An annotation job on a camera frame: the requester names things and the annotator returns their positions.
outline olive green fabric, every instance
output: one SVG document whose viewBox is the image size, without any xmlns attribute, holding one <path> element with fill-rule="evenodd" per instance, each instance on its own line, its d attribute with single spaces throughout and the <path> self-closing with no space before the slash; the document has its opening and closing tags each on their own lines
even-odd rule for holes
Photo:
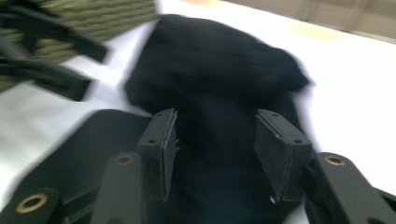
<svg viewBox="0 0 396 224">
<path fill-rule="evenodd" d="M 64 22 L 99 41 L 106 41 L 136 25 L 156 17 L 153 0 L 41 0 L 41 6 L 59 15 Z M 7 31 L 7 36 L 20 40 L 21 35 Z M 76 53 L 71 45 L 52 39 L 38 41 L 36 56 L 59 63 Z"/>
</svg>

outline black cloth bag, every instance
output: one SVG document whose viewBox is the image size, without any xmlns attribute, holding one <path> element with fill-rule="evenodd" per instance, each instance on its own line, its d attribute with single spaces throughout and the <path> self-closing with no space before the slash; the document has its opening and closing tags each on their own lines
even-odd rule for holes
<svg viewBox="0 0 396 224">
<path fill-rule="evenodd" d="M 301 129 L 290 97 L 308 84 L 284 50 L 218 22 L 162 16 L 125 84 L 132 105 L 178 111 L 169 200 L 150 224 L 281 223 L 297 203 L 271 203 L 254 152 L 257 109 Z"/>
</svg>

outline brass grommet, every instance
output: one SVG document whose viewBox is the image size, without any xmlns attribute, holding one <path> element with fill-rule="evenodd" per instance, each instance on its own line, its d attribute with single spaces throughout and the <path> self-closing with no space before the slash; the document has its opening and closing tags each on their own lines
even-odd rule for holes
<svg viewBox="0 0 396 224">
<path fill-rule="evenodd" d="M 344 160 L 342 160 L 336 156 L 327 156 L 324 158 L 324 160 L 331 165 L 343 166 L 343 165 L 347 164 Z"/>
<path fill-rule="evenodd" d="M 44 193 L 31 195 L 18 204 L 17 212 L 21 214 L 33 212 L 43 206 L 47 202 L 47 199 L 48 197 Z"/>
<path fill-rule="evenodd" d="M 118 165 L 127 165 L 131 163 L 134 160 L 134 157 L 132 156 L 120 156 L 117 158 L 117 164 Z"/>
</svg>

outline black fabric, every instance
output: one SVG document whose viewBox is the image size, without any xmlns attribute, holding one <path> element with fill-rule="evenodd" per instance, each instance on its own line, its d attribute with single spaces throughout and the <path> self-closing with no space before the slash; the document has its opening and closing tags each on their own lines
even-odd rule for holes
<svg viewBox="0 0 396 224">
<path fill-rule="evenodd" d="M 100 186 L 107 161 L 133 151 L 150 119 L 117 110 L 96 112 L 18 185 L 13 197 L 54 188 L 64 203 Z"/>
<path fill-rule="evenodd" d="M 214 21 L 161 17 L 125 84 L 131 104 L 178 111 L 169 201 L 150 205 L 149 223 L 281 223 L 297 204 L 270 201 L 254 116 L 273 110 L 300 128 L 290 91 L 307 83 L 282 49 Z"/>
</svg>

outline white surface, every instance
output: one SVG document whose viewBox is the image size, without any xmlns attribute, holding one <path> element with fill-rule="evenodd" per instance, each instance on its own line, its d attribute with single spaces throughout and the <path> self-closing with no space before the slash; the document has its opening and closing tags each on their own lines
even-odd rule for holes
<svg viewBox="0 0 396 224">
<path fill-rule="evenodd" d="M 313 84 L 296 95 L 304 128 L 317 150 L 344 155 L 377 188 L 396 194 L 396 46 L 293 21 L 248 7 L 205 1 L 206 7 L 162 0 L 159 9 L 221 21 L 285 49 L 301 63 Z M 0 209 L 16 180 L 51 153 L 92 111 L 125 103 L 120 85 L 153 24 L 143 25 L 108 45 L 108 64 L 84 57 L 66 63 L 100 81 L 87 102 L 69 102 L 23 85 L 0 94 Z M 288 223 L 307 223 L 303 211 Z"/>
</svg>

